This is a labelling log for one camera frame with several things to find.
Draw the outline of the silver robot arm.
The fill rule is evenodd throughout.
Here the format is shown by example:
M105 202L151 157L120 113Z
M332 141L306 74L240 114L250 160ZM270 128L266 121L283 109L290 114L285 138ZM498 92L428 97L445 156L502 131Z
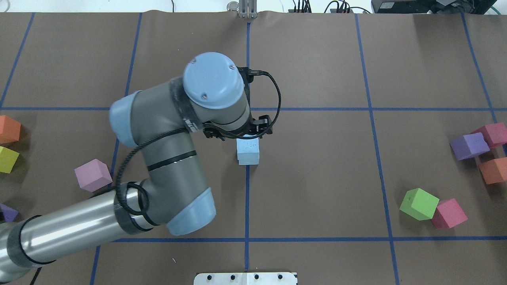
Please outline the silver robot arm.
M217 52L195 56L183 74L116 101L109 122L132 151L112 187L47 215L1 225L1 284L107 242L166 225L175 236L195 232L216 215L212 190L193 144L207 138L271 135L277 117L252 117L250 83L264 70L238 67Z

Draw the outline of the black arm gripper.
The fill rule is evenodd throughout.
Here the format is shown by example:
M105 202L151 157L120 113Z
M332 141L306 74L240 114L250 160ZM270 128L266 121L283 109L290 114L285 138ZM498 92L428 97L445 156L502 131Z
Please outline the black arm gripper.
M268 77L273 85L275 85L275 79L273 76L264 70L252 70L249 67L236 67L240 76L243 80L243 90L246 95L247 105L250 107L251 103L251 88L250 84L254 81L255 76L266 76ZM271 119L269 115L259 116L258 119L252 117L252 112L248 111L249 118L246 119L244 124L236 130L225 130L224 127L220 127L218 123L207 121L203 124L203 133L206 138L217 138L221 140L227 139L240 139L246 135L251 135L252 138L261 139L263 135L271 135L273 133L273 125L275 119Z

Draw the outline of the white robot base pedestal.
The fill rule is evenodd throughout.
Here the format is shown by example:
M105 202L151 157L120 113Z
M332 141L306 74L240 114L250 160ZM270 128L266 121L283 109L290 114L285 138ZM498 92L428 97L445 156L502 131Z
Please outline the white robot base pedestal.
M194 285L298 285L293 272L237 272L197 274Z

